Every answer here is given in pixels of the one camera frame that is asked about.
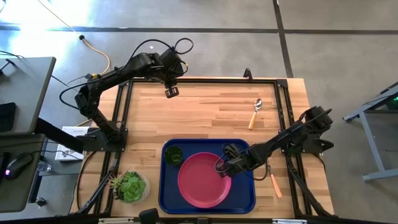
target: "potted plant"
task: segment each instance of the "potted plant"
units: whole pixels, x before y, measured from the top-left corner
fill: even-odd
[[[115,200],[137,204],[149,196],[150,183],[142,174],[126,171],[119,177],[111,178],[111,188]]]

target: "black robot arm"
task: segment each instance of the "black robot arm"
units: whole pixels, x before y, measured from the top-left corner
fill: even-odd
[[[177,96],[179,92],[176,87],[176,78],[186,72],[183,71],[182,64],[187,66],[178,56],[179,54],[181,53],[178,53],[175,47],[170,46],[162,55],[158,53],[141,53],[131,57],[125,66],[121,68],[115,67],[113,71],[104,75],[91,77],[75,96],[80,113],[96,123],[101,129],[106,142],[117,143],[123,141],[121,139],[123,135],[121,130],[116,127],[116,123],[108,121],[98,109],[102,92],[132,78],[140,77],[163,83],[166,88],[165,95],[167,98]]]
[[[321,147],[323,151],[333,147],[333,143],[319,139],[322,133],[330,129],[330,124],[333,122],[328,116],[330,111],[331,109],[324,111],[322,107],[314,106],[306,110],[298,121],[288,129],[267,142],[250,146],[243,152],[240,152],[233,144],[227,145],[223,149],[223,157],[226,157],[226,159],[224,162],[215,165],[216,171],[222,177],[226,175],[233,177],[239,172],[254,170],[265,164],[272,152],[281,147],[286,147],[285,153],[288,154],[301,153],[302,146],[305,144]],[[309,138],[309,136],[317,136],[317,141]]]

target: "concrete floor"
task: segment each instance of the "concrete floor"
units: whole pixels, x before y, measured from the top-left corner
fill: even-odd
[[[71,26],[277,28],[272,0],[169,0],[167,3],[52,0],[51,4]],[[397,1],[279,0],[279,5],[285,29],[398,29]],[[53,75],[63,82],[86,73],[99,73],[106,65],[105,59],[88,49],[74,33],[43,31],[43,27],[63,24],[36,1],[8,0],[0,21],[23,24],[21,31],[0,31],[2,50],[25,57],[56,57]],[[85,32],[84,35],[109,55],[112,66],[124,64],[143,40],[158,38],[173,44],[181,37],[189,37],[195,48],[183,56],[190,64],[186,75],[240,77],[249,67],[255,77],[286,77],[278,34]],[[294,77],[305,79],[310,104],[333,108],[334,123],[323,138],[334,142],[335,147],[325,153],[324,160],[335,212],[344,218],[392,223],[398,220],[398,177],[363,183],[362,174],[376,171],[368,142],[359,122],[346,124],[341,120],[343,115],[397,81],[396,37],[286,35]],[[163,46],[152,43],[141,48],[143,52],[162,50]],[[62,89],[64,86],[52,79],[40,116],[58,127],[85,120],[58,101]],[[71,91],[65,99],[73,102],[73,94]],[[47,197],[46,207],[37,209],[28,205],[20,213],[0,214],[0,219],[66,214],[75,182],[75,175],[44,177],[39,196]]]

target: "plant pot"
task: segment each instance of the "plant pot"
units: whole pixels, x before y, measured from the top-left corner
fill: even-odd
[[[164,152],[164,159],[170,165],[181,166],[182,158],[182,150],[178,146],[169,146]]]
[[[149,196],[149,193],[150,193],[150,183],[149,183],[148,178],[145,177],[144,175],[140,174],[139,172],[136,172],[136,171],[131,171],[131,172],[135,172],[135,173],[140,177],[140,179],[143,180],[143,181],[145,182],[145,185],[146,185],[146,186],[145,186],[144,192],[142,193],[141,198],[140,198],[138,201],[135,201],[135,202],[126,202],[126,201],[124,201],[124,200],[121,199],[121,198],[117,198],[117,196],[118,196],[118,191],[119,191],[119,189],[117,189],[117,188],[114,188],[114,189],[113,189],[113,195],[114,195],[115,200],[118,200],[118,201],[120,201],[120,202],[122,202],[122,203],[130,203],[130,204],[135,205],[135,204],[138,204],[138,203],[143,202],[143,201]]]

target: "dark green cup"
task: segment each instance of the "dark green cup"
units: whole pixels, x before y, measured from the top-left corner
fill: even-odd
[[[180,166],[182,164],[182,157],[182,150],[178,146],[169,146],[164,152],[166,163],[173,166]]]

